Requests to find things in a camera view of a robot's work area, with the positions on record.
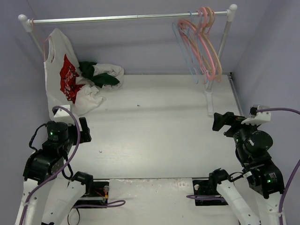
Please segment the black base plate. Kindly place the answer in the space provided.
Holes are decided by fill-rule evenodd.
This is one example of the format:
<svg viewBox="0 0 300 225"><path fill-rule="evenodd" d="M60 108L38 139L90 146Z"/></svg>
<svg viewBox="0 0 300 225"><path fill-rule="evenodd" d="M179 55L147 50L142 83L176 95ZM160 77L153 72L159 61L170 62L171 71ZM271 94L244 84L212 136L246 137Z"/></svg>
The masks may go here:
<svg viewBox="0 0 300 225"><path fill-rule="evenodd" d="M210 187L208 180L193 180L194 185L194 195L205 195L213 196L215 198L220 198L221 195L214 189ZM196 206L226 206L228 203L221 200L195 200Z"/></svg>
<svg viewBox="0 0 300 225"><path fill-rule="evenodd" d="M94 180L90 193L84 194L75 203L75 206L79 206L80 209L97 208L98 206L106 208L109 190L109 180Z"/></svg>

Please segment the light blue hanger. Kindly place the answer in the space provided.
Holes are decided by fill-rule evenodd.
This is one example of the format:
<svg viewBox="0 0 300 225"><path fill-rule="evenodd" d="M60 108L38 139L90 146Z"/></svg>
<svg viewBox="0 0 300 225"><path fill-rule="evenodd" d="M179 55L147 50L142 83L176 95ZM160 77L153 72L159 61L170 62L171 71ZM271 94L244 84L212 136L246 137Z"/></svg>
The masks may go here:
<svg viewBox="0 0 300 225"><path fill-rule="evenodd" d="M182 56L184 57L184 61L188 70L193 78L195 84L199 83L199 78L194 71L194 57L190 55L191 53L191 46L185 43L184 35L186 34L182 28L175 22L172 23L172 30L175 35L176 41L180 47Z"/></svg>

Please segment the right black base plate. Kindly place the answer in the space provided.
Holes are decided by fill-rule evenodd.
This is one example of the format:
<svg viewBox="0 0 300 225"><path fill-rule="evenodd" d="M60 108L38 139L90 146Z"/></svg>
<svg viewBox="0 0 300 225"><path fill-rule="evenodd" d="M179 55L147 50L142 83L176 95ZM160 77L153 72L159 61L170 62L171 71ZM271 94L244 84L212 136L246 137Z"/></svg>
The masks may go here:
<svg viewBox="0 0 300 225"><path fill-rule="evenodd" d="M214 189L210 187L208 180L193 180L194 185L194 195L205 195L213 196L215 198L220 198L221 195ZM195 200L196 206L226 206L228 203L221 200Z"/></svg>

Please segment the white red print t shirt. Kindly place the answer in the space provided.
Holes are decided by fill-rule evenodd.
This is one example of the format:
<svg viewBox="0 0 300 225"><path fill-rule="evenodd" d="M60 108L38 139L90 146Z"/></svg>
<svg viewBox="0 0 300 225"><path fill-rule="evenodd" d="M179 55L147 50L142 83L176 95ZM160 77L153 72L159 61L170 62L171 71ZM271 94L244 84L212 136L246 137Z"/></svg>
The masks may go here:
<svg viewBox="0 0 300 225"><path fill-rule="evenodd" d="M104 103L100 88L82 76L68 37L55 28L48 42L49 53L44 68L50 119L54 118L54 106L70 105L72 112L80 116Z"/></svg>

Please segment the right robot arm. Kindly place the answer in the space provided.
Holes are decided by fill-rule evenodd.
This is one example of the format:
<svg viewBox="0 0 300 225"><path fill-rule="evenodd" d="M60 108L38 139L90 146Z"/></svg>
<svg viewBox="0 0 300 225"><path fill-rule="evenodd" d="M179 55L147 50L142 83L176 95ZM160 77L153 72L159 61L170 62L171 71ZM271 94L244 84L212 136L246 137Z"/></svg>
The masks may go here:
<svg viewBox="0 0 300 225"><path fill-rule="evenodd" d="M285 221L280 210L280 200L285 190L283 175L268 153L273 140L268 133L258 130L270 119L269 109L255 112L249 118L233 112L214 113L212 130L219 131L223 126L229 126L224 136L234 139L235 155L242 166L240 177L245 178L255 192L259 216L252 212L239 194L226 170L211 172L207 187L224 198L242 225L282 225Z"/></svg>

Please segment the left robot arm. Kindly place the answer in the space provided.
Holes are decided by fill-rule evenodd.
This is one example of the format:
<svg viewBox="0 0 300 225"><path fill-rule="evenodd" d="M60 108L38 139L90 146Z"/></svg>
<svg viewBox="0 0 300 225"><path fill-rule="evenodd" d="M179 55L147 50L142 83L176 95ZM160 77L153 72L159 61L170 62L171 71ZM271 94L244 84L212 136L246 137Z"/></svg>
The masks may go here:
<svg viewBox="0 0 300 225"><path fill-rule="evenodd" d="M63 220L81 196L93 193L93 177L84 172L71 174L71 186L65 191L66 196L59 199L50 212L45 212L49 193L57 176L65 167L70 167L68 155L72 146L91 141L90 129L85 117L80 117L75 124L49 121L43 125L47 129L47 140L42 148L28 158L23 172L23 195L15 221L17 225L57 225Z"/></svg>

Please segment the green and white t shirt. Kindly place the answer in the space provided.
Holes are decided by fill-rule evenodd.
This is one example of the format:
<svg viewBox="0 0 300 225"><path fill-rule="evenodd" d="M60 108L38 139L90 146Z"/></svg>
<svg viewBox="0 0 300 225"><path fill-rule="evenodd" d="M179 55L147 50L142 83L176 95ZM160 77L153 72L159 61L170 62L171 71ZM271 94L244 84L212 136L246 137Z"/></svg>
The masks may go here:
<svg viewBox="0 0 300 225"><path fill-rule="evenodd" d="M124 81L124 68L117 65L82 61L79 69L82 77L102 89L119 88Z"/></svg>

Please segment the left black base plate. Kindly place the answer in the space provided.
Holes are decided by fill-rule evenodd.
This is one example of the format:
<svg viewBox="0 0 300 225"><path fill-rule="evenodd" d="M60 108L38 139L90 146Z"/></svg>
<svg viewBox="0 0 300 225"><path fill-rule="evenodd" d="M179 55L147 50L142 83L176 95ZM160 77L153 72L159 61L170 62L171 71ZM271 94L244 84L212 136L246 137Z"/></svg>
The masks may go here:
<svg viewBox="0 0 300 225"><path fill-rule="evenodd" d="M84 194L75 203L75 206L79 206L80 209L97 208L98 206L106 208L109 190L109 180L94 180L90 193Z"/></svg>

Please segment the pink plastic hanger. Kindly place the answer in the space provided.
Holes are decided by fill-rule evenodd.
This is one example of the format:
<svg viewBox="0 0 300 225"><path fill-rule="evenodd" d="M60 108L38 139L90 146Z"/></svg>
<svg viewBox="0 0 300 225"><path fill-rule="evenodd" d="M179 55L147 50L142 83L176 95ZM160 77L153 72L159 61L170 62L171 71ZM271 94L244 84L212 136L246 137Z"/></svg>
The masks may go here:
<svg viewBox="0 0 300 225"><path fill-rule="evenodd" d="M207 84L209 81L221 81L223 73L218 54L210 41L209 34L215 21L215 12L210 7L201 7L197 11L200 19L181 19L173 27L176 37L191 75L196 82Z"/></svg>

